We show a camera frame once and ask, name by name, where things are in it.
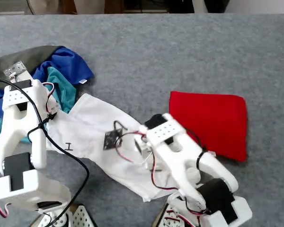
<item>red napkin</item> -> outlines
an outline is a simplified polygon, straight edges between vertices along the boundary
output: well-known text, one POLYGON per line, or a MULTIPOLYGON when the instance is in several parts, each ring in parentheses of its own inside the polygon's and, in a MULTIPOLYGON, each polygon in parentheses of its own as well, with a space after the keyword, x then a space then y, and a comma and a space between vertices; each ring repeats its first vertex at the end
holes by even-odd
POLYGON ((172 91, 169 113, 208 150, 240 162, 246 159, 247 109, 242 97, 172 91))

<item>white cloth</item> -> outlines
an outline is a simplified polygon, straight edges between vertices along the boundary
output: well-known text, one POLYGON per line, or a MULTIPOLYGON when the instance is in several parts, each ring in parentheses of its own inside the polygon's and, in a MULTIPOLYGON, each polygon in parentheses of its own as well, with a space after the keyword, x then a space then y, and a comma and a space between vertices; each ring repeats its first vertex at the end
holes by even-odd
MULTIPOLYGON (((143 201, 150 201, 173 192, 156 188, 151 182, 151 173, 144 165, 130 163, 118 156, 115 149, 103 150, 105 133, 114 129, 118 120, 129 131, 138 130, 140 124, 117 107, 98 98, 84 94, 69 114, 62 111, 47 124, 48 134, 62 148, 77 157, 94 161, 114 180, 140 195, 143 201)), ((48 149, 57 150, 48 144, 48 149)), ((140 153, 135 149, 133 135, 123 137, 120 153, 130 160, 141 163, 140 153)), ((160 186, 175 186, 167 171, 155 173, 160 186)))

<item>dark green cloth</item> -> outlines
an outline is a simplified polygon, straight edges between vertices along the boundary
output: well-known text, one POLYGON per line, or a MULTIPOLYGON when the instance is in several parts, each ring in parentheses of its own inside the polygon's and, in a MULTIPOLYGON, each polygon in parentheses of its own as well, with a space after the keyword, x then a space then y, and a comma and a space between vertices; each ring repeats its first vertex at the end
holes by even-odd
MULTIPOLYGON (((32 73, 42 62, 49 58, 60 46, 38 46, 0 57, 0 79, 7 79, 4 70, 22 61, 27 71, 32 73)), ((0 83, 0 89, 6 85, 0 83)))

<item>gray table surface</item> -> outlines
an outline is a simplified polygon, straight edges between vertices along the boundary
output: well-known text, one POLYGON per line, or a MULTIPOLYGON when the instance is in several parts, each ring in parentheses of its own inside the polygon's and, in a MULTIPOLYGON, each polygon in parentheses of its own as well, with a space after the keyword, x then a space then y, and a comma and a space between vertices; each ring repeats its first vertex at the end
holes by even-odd
MULTIPOLYGON (((115 15, 0 17, 0 56, 54 44, 79 53, 96 78, 80 88, 144 122, 168 111, 171 90, 243 96, 248 160, 223 159, 253 218, 246 227, 284 227, 284 15, 115 15)), ((18 150, 28 151, 28 145, 18 150)), ((49 152, 47 173, 70 187, 84 171, 49 152)), ((165 198, 142 199, 89 160, 77 199, 99 227, 149 227, 165 198)), ((11 208, 2 227, 23 227, 33 212, 11 208)))

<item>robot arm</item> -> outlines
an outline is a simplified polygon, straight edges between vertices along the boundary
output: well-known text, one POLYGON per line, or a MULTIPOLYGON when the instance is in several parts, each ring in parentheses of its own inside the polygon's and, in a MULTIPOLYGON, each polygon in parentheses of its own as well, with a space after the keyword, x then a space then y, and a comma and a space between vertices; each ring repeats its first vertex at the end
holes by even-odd
MULTIPOLYGON (((47 101, 48 90, 39 80, 32 80, 26 70, 22 70, 17 78, 18 82, 14 84, 34 101, 42 121, 49 114, 46 105, 52 114, 58 111, 59 105, 53 97, 47 101)), ((32 141, 30 153, 14 153, 20 140, 39 125, 33 105, 20 91, 6 86, 2 109, 0 173, 3 177, 0 177, 0 200, 39 213, 62 210, 71 200, 69 189, 58 181, 48 179, 39 171, 46 167, 46 138, 43 131, 37 129, 29 135, 32 141)))
POLYGON ((237 227, 251 218, 246 200, 232 195, 239 187, 236 178, 209 152, 204 153, 170 114, 155 115, 139 131, 146 135, 146 146, 151 147, 177 184, 178 192, 169 197, 176 212, 197 225, 197 213, 206 210, 200 217, 202 227, 237 227), (214 179, 201 187, 191 184, 186 174, 190 167, 214 179), (188 206, 196 212, 189 212, 188 206))

